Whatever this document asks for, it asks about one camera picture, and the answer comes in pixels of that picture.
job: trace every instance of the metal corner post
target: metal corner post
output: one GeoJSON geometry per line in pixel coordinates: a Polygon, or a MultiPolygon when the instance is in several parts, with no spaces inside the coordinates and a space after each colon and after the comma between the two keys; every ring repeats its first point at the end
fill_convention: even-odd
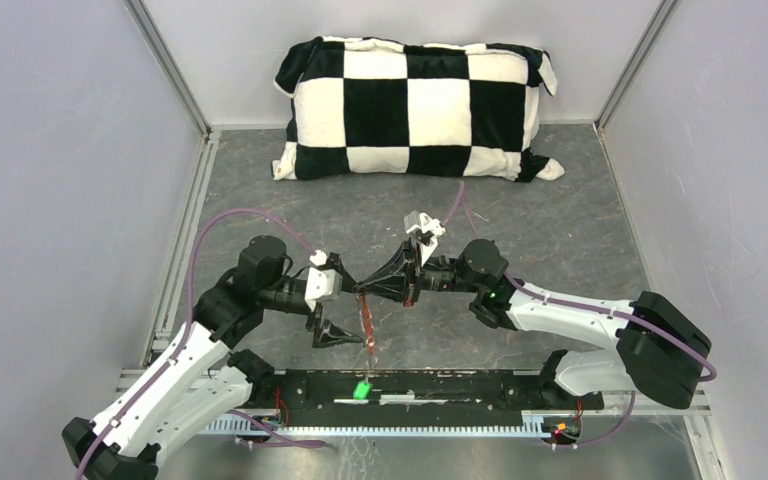
{"type": "Polygon", "coordinates": [[[602,111],[596,117],[595,125],[597,131],[605,128],[617,112],[620,102],[625,97],[632,82],[634,82],[634,78],[649,56],[652,46],[658,40],[664,25],[666,25],[679,2],[680,0],[661,0],[661,3],[658,4],[658,8],[655,10],[654,15],[652,15],[652,19],[649,20],[649,24],[637,42],[637,46],[634,47],[631,58],[628,59],[628,63],[626,63],[620,78],[617,80],[616,85],[614,85],[614,89],[608,95],[605,106],[602,107],[602,111]]]}
{"type": "Polygon", "coordinates": [[[145,5],[143,0],[125,0],[128,10],[134,17],[134,21],[140,27],[140,31],[146,39],[152,53],[157,58],[157,63],[160,64],[160,68],[169,79],[181,102],[184,104],[184,108],[187,110],[187,114],[195,125],[196,129],[201,132],[202,135],[207,137],[210,135],[210,124],[205,119],[204,114],[196,102],[193,92],[187,86],[187,82],[184,80],[184,76],[181,75],[181,71],[178,69],[178,65],[175,64],[175,60],[172,58],[172,54],[169,52],[169,48],[166,46],[166,42],[163,41],[163,37],[160,35],[160,31],[157,29],[157,25],[151,18],[151,14],[145,5]]]}

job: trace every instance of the gray floor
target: gray floor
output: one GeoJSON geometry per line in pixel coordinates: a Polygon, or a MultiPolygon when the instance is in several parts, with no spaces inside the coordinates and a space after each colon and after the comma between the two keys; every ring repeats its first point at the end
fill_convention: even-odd
{"type": "MultiPolygon", "coordinates": [[[[529,184],[496,178],[467,179],[478,227],[496,240],[515,275],[551,290],[598,298],[636,298],[646,287],[643,269],[613,178],[592,127],[544,125],[537,153],[558,159],[567,173],[529,184]]],[[[283,150],[280,130],[232,131],[220,137],[202,222],[233,207],[259,207],[280,216],[315,248],[342,254],[349,272],[364,278],[390,258],[405,238],[403,217],[412,210],[443,218],[455,179],[368,174],[312,182],[271,180],[270,161],[283,150]]],[[[296,265],[306,256],[276,226],[237,217],[205,239],[196,268],[202,291],[236,264],[253,236],[286,239],[296,265]]],[[[472,239],[459,215],[437,253],[457,256],[472,239]]],[[[325,315],[360,333],[349,295],[325,315]]],[[[426,293],[410,309],[375,299],[371,304],[380,367],[535,368],[560,348],[585,349],[550,334],[491,330],[467,310],[469,295],[426,293]]],[[[365,366],[359,345],[310,348],[304,319],[267,314],[240,348],[251,348],[276,368],[365,366]]]]}
{"type": "MultiPolygon", "coordinates": [[[[280,131],[225,132],[210,180],[202,221],[233,207],[260,207],[279,215],[316,248],[343,254],[362,278],[386,261],[404,237],[411,210],[445,216],[457,191],[453,179],[406,175],[353,175],[314,182],[274,182],[269,162],[280,156],[280,131]]],[[[567,174],[555,182],[516,184],[467,180],[470,206],[482,233],[496,239],[510,270],[540,286],[598,298],[635,298],[646,287],[599,142],[589,126],[544,125],[538,153],[552,155],[567,174]]],[[[205,240],[196,269],[197,291],[215,282],[248,240],[282,236],[252,217],[226,221],[205,240]]],[[[471,240],[461,216],[442,239],[452,256],[471,240]]],[[[296,264],[301,248],[289,244],[296,264]]],[[[372,304],[382,367],[539,368],[559,348],[586,348],[548,334],[491,330],[468,311],[469,296],[424,294],[412,309],[372,304]]],[[[337,324],[359,331],[353,298],[329,308],[337,324]]],[[[365,366],[355,345],[310,348],[304,319],[270,313],[241,348],[276,368],[365,366]]],[[[607,431],[613,418],[587,419],[585,438],[607,431]]],[[[680,418],[635,417],[620,435],[579,452],[552,454],[532,439],[332,439],[329,448],[265,449],[250,453],[229,439],[193,439],[161,471],[166,480],[251,478],[485,479],[588,478],[687,480],[699,474],[680,418]]]]}

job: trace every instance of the checkered pillow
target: checkered pillow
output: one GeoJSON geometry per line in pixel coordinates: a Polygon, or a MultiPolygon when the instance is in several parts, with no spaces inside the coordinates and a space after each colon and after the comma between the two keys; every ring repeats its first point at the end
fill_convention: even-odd
{"type": "Polygon", "coordinates": [[[549,55],[519,45],[317,37],[292,47],[275,78],[292,99],[293,118],[273,177],[394,172],[553,180],[561,165],[529,148],[540,84],[555,93],[549,55]]]}

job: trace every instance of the white wall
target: white wall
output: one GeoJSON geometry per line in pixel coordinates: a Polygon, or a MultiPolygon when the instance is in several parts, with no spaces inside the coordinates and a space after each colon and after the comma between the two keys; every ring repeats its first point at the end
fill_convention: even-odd
{"type": "Polygon", "coordinates": [[[541,121],[596,118],[658,0],[145,0],[213,124],[279,125],[272,86],[287,50],[317,35],[549,50],[560,82],[541,121]]]}
{"type": "Polygon", "coordinates": [[[713,341],[736,478],[768,478],[768,2],[679,4],[606,133],[654,287],[713,341]]]}
{"type": "Polygon", "coordinates": [[[200,138],[121,1],[0,1],[0,480],[135,366],[200,138]]]}

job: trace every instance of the green block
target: green block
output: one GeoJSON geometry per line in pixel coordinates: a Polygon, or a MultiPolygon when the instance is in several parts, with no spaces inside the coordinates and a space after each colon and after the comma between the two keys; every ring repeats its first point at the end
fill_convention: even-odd
{"type": "Polygon", "coordinates": [[[352,397],[355,400],[366,400],[367,397],[369,397],[370,390],[372,390],[372,384],[366,380],[358,382],[357,386],[355,387],[355,393],[352,394],[352,397]]]}

